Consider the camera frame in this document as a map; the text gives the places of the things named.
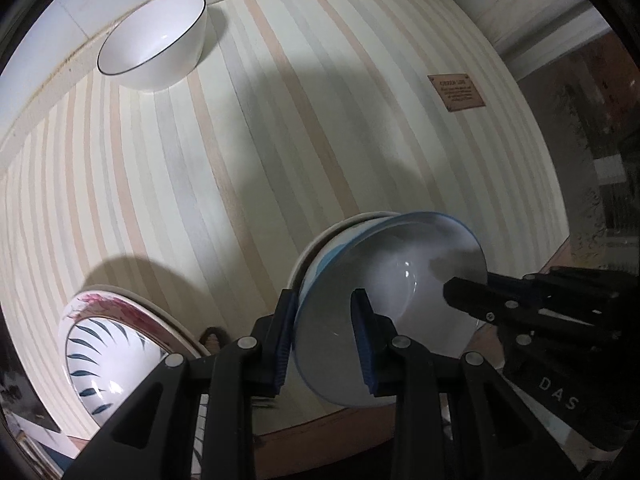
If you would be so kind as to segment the white bowl dark rim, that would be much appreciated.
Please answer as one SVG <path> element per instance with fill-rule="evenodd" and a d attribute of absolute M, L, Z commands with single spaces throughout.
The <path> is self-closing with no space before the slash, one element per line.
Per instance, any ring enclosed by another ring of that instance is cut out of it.
<path fill-rule="evenodd" d="M 111 31 L 96 67 L 128 89 L 167 89 L 198 65 L 207 20 L 206 0 L 151 0 Z"/>

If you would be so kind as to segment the brown mat label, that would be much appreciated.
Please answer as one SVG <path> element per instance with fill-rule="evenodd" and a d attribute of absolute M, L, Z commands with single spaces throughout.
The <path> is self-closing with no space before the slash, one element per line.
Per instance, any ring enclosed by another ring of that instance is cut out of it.
<path fill-rule="evenodd" d="M 469 74 L 430 75 L 428 80 L 450 113 L 485 106 L 485 101 Z"/>

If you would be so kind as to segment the striped table mat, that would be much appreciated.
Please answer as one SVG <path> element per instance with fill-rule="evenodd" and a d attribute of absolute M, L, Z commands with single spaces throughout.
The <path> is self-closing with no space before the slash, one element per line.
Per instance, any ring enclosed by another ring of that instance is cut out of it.
<path fill-rule="evenodd" d="M 491 270 L 541 269 L 567 239 L 544 137 L 454 0 L 224 0 L 204 60 L 157 93 L 73 76 L 1 166 L 1 305 L 64 434 L 96 423 L 70 388 L 58 323 L 112 285 L 199 334 L 248 332 L 306 246 L 366 211 L 466 224 Z M 450 113 L 430 75 L 469 74 Z"/>

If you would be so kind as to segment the plain white bowl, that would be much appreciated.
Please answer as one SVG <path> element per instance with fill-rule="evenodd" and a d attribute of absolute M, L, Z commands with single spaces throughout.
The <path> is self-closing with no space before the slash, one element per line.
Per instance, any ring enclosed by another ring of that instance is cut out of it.
<path fill-rule="evenodd" d="M 311 281 L 354 238 L 377 224 L 397 216 L 397 212 L 373 211 L 356 214 L 320 233 L 300 254 L 288 278 L 288 289 L 305 296 Z"/>

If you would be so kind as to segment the white plate blue leaf pattern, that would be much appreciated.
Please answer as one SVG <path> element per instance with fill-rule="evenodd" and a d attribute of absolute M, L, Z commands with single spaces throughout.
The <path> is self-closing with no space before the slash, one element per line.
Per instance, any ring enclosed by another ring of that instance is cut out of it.
<path fill-rule="evenodd" d="M 103 426 L 158 363 L 171 353 L 200 358 L 201 348 L 171 333 L 166 342 L 111 318 L 89 316 L 68 331 L 63 358 L 70 385 Z"/>

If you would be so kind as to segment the white bowl blue flower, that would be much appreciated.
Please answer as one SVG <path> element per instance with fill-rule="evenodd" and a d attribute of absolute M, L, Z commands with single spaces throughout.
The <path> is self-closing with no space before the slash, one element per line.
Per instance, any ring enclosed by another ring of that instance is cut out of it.
<path fill-rule="evenodd" d="M 350 322 L 350 296 L 367 292 L 375 313 L 441 356 L 457 358 L 477 322 L 449 307 L 442 294 L 452 278 L 486 283 L 480 242 L 459 220 L 440 212 L 397 214 L 363 232 L 298 296 L 293 359 L 306 386 L 346 408 L 383 405 L 362 377 Z"/>

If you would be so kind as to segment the white plate pink flowers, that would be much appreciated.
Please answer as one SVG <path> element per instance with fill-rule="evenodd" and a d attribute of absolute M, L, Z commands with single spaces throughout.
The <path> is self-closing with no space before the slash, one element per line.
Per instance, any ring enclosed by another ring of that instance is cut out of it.
<path fill-rule="evenodd" d="M 159 306 L 112 285 L 85 288 L 66 304 L 56 337 L 60 353 L 65 350 L 67 335 L 74 324 L 84 318 L 107 318 L 128 325 L 165 350 L 182 353 L 188 359 L 209 355 L 184 326 Z"/>

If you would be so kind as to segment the black induction cooktop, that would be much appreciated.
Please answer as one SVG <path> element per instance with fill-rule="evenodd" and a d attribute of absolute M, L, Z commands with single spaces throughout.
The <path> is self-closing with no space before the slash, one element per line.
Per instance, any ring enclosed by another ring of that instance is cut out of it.
<path fill-rule="evenodd" d="M 0 380 L 4 408 L 47 430 L 60 431 L 27 377 L 3 315 L 0 316 Z"/>

